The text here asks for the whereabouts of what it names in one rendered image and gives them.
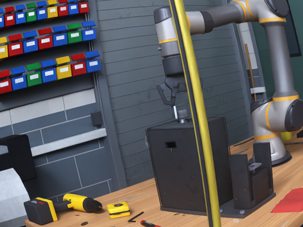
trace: robotic arm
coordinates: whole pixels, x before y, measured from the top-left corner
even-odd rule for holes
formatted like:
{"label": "robotic arm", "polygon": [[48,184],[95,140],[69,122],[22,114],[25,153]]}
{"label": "robotic arm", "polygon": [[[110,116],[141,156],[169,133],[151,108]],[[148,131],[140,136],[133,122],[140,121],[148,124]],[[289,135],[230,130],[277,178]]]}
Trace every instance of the robotic arm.
{"label": "robotic arm", "polygon": [[[288,11],[285,0],[234,0],[224,6],[186,13],[191,35],[209,33],[215,27],[230,23],[259,21],[264,27],[273,69],[275,93],[272,98],[253,102],[250,109],[255,143],[270,143],[273,165],[290,157],[280,132],[296,131],[303,126],[303,101],[299,99],[294,88],[284,30]],[[160,44],[158,49],[161,50],[164,58],[165,72],[165,82],[158,85],[157,89],[164,104],[173,108],[176,94],[187,89],[170,7],[156,9],[154,19]],[[165,86],[172,90],[170,102],[166,100],[163,93]]]}

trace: yellow cordless drill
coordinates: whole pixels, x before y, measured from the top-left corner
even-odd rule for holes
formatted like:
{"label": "yellow cordless drill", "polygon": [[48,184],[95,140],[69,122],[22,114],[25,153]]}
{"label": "yellow cordless drill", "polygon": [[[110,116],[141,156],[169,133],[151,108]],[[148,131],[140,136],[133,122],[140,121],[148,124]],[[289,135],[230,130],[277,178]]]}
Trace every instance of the yellow cordless drill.
{"label": "yellow cordless drill", "polygon": [[63,201],[53,203],[51,200],[35,198],[24,203],[28,220],[39,225],[57,221],[56,213],[69,209],[83,212],[98,212],[102,210],[102,204],[86,196],[65,194]]}

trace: red cloth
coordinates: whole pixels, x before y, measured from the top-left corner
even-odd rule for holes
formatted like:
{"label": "red cloth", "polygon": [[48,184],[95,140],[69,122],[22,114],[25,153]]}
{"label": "red cloth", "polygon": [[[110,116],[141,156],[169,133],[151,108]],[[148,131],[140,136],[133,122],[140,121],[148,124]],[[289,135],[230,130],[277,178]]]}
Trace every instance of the red cloth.
{"label": "red cloth", "polygon": [[303,210],[303,188],[293,189],[282,199],[271,213],[301,212]]}

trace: workbench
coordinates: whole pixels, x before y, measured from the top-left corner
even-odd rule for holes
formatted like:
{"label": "workbench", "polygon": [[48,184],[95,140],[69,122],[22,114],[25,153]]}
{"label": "workbench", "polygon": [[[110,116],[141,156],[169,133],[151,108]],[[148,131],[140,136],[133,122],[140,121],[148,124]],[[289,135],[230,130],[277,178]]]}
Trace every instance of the workbench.
{"label": "workbench", "polygon": [[[285,143],[303,142],[293,139]],[[231,146],[231,154],[243,150],[251,158],[254,140],[245,140],[241,145]],[[292,190],[303,187],[303,144],[286,145],[292,159],[280,166],[273,167],[274,192],[276,197],[245,219],[221,218],[222,227],[300,227],[303,224],[303,212],[270,213],[272,209]],[[154,179],[96,198],[107,209],[107,205],[127,201],[131,216],[111,219],[106,210],[98,214],[70,210],[58,215],[58,221],[44,227],[141,227],[140,221],[147,220],[161,227],[207,227],[205,216],[171,213],[160,210],[159,197]],[[136,223],[128,222],[135,215],[144,213],[136,218]],[[28,220],[26,227],[40,227]]]}

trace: rectangular hole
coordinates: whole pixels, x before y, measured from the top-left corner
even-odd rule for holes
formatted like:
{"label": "rectangular hole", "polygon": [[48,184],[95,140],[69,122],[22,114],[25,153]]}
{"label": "rectangular hole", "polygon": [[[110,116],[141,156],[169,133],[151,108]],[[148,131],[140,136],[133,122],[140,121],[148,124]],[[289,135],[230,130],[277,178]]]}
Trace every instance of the rectangular hole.
{"label": "rectangular hole", "polygon": [[166,149],[176,149],[177,146],[176,146],[176,142],[165,142],[165,147]]}

